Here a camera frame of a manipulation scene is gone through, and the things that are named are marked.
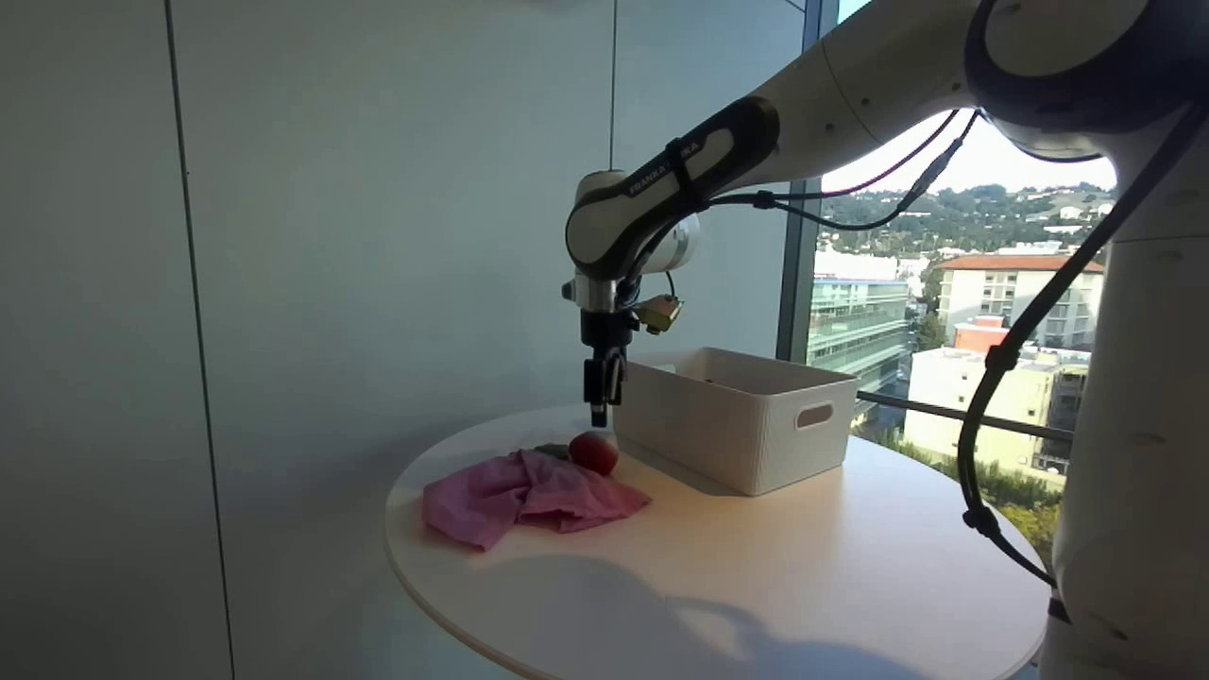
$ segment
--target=tabletop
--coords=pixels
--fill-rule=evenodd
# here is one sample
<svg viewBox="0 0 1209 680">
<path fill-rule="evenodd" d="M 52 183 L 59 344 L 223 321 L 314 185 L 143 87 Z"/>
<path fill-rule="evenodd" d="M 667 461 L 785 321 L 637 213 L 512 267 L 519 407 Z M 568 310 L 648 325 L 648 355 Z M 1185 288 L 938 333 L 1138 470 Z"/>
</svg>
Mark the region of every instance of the tabletop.
<svg viewBox="0 0 1209 680">
<path fill-rule="evenodd" d="M 623 453 L 617 479 L 652 503 L 589 534 L 519 524 L 467 550 L 423 524 L 431 479 L 587 428 L 582 407 L 541 407 L 456 431 L 384 499 L 421 608 L 520 675 L 975 680 L 1012 675 L 1041 642 L 1045 584 L 958 520 L 948 475 L 860 438 L 844 470 L 761 499 Z"/>
</svg>

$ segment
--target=white plastic bin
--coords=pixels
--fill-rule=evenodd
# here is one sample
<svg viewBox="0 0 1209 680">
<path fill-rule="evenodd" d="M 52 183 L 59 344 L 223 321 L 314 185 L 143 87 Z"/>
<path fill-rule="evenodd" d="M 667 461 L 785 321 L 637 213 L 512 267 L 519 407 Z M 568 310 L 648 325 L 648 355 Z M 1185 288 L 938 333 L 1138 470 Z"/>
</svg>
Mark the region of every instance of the white plastic bin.
<svg viewBox="0 0 1209 680">
<path fill-rule="evenodd" d="M 779 360 L 689 353 L 627 361 L 617 438 L 737 494 L 768 494 L 844 466 L 856 385 Z"/>
</svg>

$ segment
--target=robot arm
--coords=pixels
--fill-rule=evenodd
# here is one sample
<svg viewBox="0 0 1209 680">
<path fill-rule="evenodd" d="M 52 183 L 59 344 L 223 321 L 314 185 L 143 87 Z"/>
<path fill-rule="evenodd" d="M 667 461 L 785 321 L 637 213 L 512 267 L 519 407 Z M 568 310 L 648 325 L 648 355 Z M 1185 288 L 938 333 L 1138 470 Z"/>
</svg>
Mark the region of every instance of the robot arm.
<svg viewBox="0 0 1209 680">
<path fill-rule="evenodd" d="M 835 169 L 922 117 L 970 103 L 963 44 L 975 0 L 880 0 L 749 100 L 611 185 L 589 178 L 568 219 L 582 310 L 587 401 L 609 422 L 635 330 L 637 281 L 662 239 L 717 191 Z"/>
</svg>

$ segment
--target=pink cloth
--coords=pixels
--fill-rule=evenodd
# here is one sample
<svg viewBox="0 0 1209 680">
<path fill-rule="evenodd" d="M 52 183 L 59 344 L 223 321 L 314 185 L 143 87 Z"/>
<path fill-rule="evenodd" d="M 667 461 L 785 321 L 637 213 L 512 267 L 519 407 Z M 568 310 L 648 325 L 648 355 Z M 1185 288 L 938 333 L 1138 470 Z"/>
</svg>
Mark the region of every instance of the pink cloth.
<svg viewBox="0 0 1209 680">
<path fill-rule="evenodd" d="M 519 450 L 423 487 L 423 520 L 489 550 L 519 520 L 582 534 L 641 509 L 648 499 L 599 472 Z"/>
</svg>

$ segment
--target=round white table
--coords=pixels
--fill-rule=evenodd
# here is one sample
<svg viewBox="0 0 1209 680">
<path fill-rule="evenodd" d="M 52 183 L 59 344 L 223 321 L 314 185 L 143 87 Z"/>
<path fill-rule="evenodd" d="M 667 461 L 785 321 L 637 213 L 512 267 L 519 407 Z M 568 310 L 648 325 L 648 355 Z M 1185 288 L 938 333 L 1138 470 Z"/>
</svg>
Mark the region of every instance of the round white table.
<svg viewBox="0 0 1209 680">
<path fill-rule="evenodd" d="M 1045 584 L 963 528 L 957 482 L 856 438 L 844 470 L 761 499 L 623 457 L 617 479 L 652 503 L 589 534 L 519 524 L 467 550 L 423 524 L 431 479 L 587 428 L 582 407 L 544 407 L 456 431 L 384 503 L 421 608 L 520 675 L 978 680 L 1012 675 L 1041 642 Z"/>
</svg>

